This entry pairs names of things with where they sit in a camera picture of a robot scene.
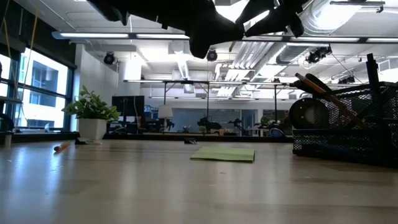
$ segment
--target lamp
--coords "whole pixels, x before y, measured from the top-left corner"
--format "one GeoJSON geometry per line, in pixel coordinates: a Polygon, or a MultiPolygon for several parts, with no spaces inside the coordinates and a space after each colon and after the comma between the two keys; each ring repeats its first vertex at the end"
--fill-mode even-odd
{"type": "Polygon", "coordinates": [[[163,132],[167,132],[167,118],[173,117],[173,109],[170,105],[159,106],[159,118],[164,118],[163,132]]]}

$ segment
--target fluorescent light fixture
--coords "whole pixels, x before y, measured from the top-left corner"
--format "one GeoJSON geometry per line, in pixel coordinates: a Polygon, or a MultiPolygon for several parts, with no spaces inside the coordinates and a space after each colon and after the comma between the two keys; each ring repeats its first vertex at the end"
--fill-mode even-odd
{"type": "Polygon", "coordinates": [[[357,42],[356,37],[297,37],[291,38],[291,41],[320,41],[320,42],[357,42]]]}
{"type": "Polygon", "coordinates": [[[189,40],[189,37],[183,34],[137,34],[138,39],[181,39],[189,40]]]}
{"type": "Polygon", "coordinates": [[[398,42],[398,38],[369,38],[367,42],[385,42],[385,43],[390,43],[390,42],[398,42]]]}
{"type": "Polygon", "coordinates": [[[210,84],[242,85],[243,82],[210,82],[210,84]]]}
{"type": "Polygon", "coordinates": [[[179,97],[182,100],[206,100],[207,98],[200,98],[200,97],[179,97]]]}
{"type": "Polygon", "coordinates": [[[125,82],[133,82],[133,83],[163,83],[162,80],[125,80],[125,82]]]}
{"type": "MultiPolygon", "coordinates": [[[[164,99],[163,96],[150,96],[150,99],[164,99]]],[[[166,99],[175,99],[175,97],[166,96],[166,99]]]]}
{"type": "Polygon", "coordinates": [[[107,34],[107,33],[60,33],[66,38],[129,38],[129,34],[107,34]]]}
{"type": "Polygon", "coordinates": [[[289,47],[329,47],[329,44],[318,43],[286,43],[289,47]]]}
{"type": "Polygon", "coordinates": [[[360,2],[360,1],[331,1],[331,5],[338,5],[338,6],[382,6],[385,5],[385,1],[367,1],[367,2],[360,2]]]}
{"type": "Polygon", "coordinates": [[[276,36],[276,37],[271,37],[271,36],[255,36],[255,37],[243,37],[243,40],[251,40],[251,41],[281,41],[283,37],[281,36],[276,36]]]}
{"type": "Polygon", "coordinates": [[[253,100],[253,99],[242,99],[242,98],[217,98],[217,97],[212,97],[209,98],[209,100],[253,100]]]}

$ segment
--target desk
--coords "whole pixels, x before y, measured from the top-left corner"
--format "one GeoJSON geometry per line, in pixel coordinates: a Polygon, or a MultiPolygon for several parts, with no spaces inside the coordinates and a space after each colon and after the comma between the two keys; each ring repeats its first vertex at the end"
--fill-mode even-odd
{"type": "Polygon", "coordinates": [[[258,136],[258,137],[264,137],[264,133],[265,133],[265,136],[268,136],[268,133],[269,133],[269,129],[251,128],[251,129],[247,129],[246,131],[249,132],[250,136],[258,136]]]}

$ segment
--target white planter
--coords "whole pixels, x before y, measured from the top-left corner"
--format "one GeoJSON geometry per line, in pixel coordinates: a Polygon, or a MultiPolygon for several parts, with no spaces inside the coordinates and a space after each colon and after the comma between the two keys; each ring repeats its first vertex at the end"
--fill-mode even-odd
{"type": "Polygon", "coordinates": [[[79,119],[80,137],[90,140],[100,140],[106,133],[106,120],[79,119]]]}

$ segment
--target mesh desk organizer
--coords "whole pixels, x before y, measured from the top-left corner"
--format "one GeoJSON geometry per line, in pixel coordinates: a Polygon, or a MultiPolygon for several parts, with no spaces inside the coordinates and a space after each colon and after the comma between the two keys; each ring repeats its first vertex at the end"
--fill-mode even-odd
{"type": "Polygon", "coordinates": [[[323,129],[293,131],[294,154],[398,167],[398,84],[379,82],[373,55],[368,55],[367,66],[368,85],[313,96],[327,107],[329,117],[314,110],[315,126],[323,129]],[[325,100],[326,95],[337,98],[365,125],[325,100]]]}

